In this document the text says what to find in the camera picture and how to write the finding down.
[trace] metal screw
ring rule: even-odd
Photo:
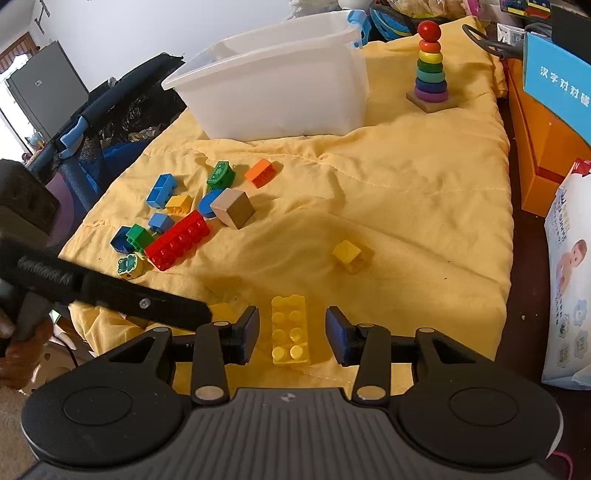
[[[377,385],[365,385],[357,389],[357,396],[366,401],[381,400],[386,396],[386,391]]]
[[[195,390],[195,396],[199,400],[215,401],[223,397],[223,390],[215,385],[205,385]]]

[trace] orange box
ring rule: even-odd
[[[523,62],[509,60],[509,107],[517,144],[521,208],[546,216],[577,157],[591,148],[560,118],[523,91]]]
[[[262,158],[244,176],[259,189],[275,176],[275,168],[270,161]]]

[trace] curtain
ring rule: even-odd
[[[4,73],[8,70],[14,59],[23,54],[27,54],[30,57],[35,54],[35,44],[29,33],[25,33],[1,54],[0,73]]]

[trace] pink cable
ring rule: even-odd
[[[567,477],[566,480],[572,480],[573,472],[574,472],[574,465],[573,465],[573,460],[570,457],[570,455],[568,453],[558,452],[556,450],[552,452],[552,455],[556,455],[557,457],[561,457],[562,459],[566,460],[566,462],[569,464],[569,476]]]

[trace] white plastic bin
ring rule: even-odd
[[[295,18],[222,40],[162,82],[210,138],[345,135],[368,94],[360,10]]]

